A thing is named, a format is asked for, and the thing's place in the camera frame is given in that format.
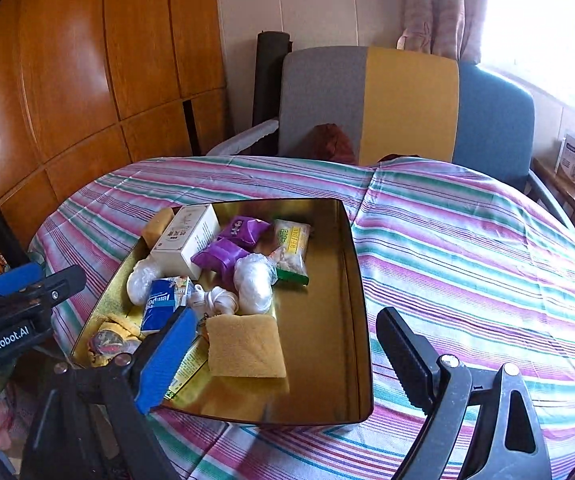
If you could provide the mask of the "blue tissue pack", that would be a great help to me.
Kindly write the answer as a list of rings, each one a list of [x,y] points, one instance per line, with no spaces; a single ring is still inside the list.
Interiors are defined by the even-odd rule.
[[[186,276],[154,280],[143,310],[141,334],[147,336],[162,330],[173,313],[186,306],[192,292],[194,283]]]

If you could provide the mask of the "white plastic bag bundle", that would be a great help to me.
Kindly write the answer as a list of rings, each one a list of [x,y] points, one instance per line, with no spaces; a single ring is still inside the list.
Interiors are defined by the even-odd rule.
[[[153,281],[162,278],[168,278],[168,275],[152,256],[138,260],[128,276],[126,285],[127,295],[132,304],[143,307],[150,296],[150,286]]]

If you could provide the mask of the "yellow sponge block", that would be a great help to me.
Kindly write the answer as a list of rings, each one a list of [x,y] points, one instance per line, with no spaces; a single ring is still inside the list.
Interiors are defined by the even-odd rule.
[[[214,377],[285,378],[278,322],[269,314],[222,314],[206,321]]]

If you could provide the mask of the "cream bandage roll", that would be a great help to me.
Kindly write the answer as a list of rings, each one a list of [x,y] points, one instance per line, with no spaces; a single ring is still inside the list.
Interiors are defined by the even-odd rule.
[[[234,315],[238,311],[238,299],[234,292],[220,286],[205,290],[199,284],[194,286],[188,295],[188,306],[199,318],[210,318],[216,315]]]

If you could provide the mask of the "yellow sponge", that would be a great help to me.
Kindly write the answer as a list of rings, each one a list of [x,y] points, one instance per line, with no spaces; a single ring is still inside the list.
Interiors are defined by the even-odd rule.
[[[146,226],[141,231],[141,236],[148,248],[152,249],[156,245],[159,237],[164,234],[173,217],[173,210],[170,207],[166,207],[156,212],[154,217],[146,223]]]

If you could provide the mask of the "white plastic bag ball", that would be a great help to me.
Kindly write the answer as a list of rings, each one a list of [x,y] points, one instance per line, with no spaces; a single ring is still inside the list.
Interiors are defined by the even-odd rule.
[[[278,281],[274,262],[263,254],[250,254],[237,260],[233,283],[238,307],[243,315],[266,313],[272,306],[273,285]]]

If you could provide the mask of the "white rectangular box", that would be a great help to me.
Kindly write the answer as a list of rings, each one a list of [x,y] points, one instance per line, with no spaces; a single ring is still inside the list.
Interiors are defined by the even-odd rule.
[[[185,276],[197,281],[202,269],[192,258],[204,250],[219,232],[211,204],[182,206],[158,238],[150,256],[164,276]]]

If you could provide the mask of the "weidan snack bag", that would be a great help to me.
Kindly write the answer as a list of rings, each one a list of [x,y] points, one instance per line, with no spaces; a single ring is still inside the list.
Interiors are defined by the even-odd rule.
[[[307,223],[276,219],[274,221],[273,261],[276,276],[281,281],[307,286],[309,275],[305,258],[311,226]]]

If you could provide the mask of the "small green white box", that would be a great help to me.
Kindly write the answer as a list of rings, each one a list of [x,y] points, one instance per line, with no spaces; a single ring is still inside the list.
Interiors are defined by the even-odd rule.
[[[165,394],[165,399],[171,401],[190,382],[190,380],[206,365],[208,360],[208,341],[203,336],[197,336],[184,356],[172,382]]]

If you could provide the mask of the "gold tin box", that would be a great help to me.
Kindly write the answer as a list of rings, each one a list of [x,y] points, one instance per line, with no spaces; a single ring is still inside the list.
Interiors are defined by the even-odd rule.
[[[311,226],[307,286],[274,288],[287,376],[214,377],[208,363],[164,408],[237,424],[359,424],[373,411],[370,337],[358,257],[345,207],[334,198],[214,204],[220,226],[241,214]]]

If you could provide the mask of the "striped bed sheet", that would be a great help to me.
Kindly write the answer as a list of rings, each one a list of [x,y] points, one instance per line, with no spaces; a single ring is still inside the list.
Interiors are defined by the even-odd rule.
[[[439,352],[471,367],[519,367],[553,477],[567,477],[575,468],[575,236],[515,188],[447,162],[402,158],[356,168],[188,157],[105,174],[64,200],[30,244],[48,270],[78,264],[88,277],[54,314],[60,348],[72,348],[159,209],[310,197],[345,205],[370,316],[395,307]]]

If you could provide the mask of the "wooden wardrobe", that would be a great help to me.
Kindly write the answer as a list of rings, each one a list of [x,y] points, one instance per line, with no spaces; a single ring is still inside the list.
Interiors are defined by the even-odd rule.
[[[217,0],[0,1],[0,206],[22,244],[94,179],[230,130]]]

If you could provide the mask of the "dark red cushion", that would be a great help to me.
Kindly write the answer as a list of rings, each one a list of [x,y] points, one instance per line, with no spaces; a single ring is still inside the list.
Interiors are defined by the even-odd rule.
[[[296,150],[299,158],[356,166],[357,156],[347,134],[335,124],[313,127]]]

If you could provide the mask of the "white appliance box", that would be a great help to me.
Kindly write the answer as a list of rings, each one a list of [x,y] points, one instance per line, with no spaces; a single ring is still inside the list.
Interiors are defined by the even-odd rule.
[[[560,146],[555,165],[557,175],[575,185],[575,136],[568,133]]]

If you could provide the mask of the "pink curtain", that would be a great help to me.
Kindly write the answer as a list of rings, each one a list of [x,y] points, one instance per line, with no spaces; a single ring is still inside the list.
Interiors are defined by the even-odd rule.
[[[481,62],[487,0],[405,0],[399,50]]]

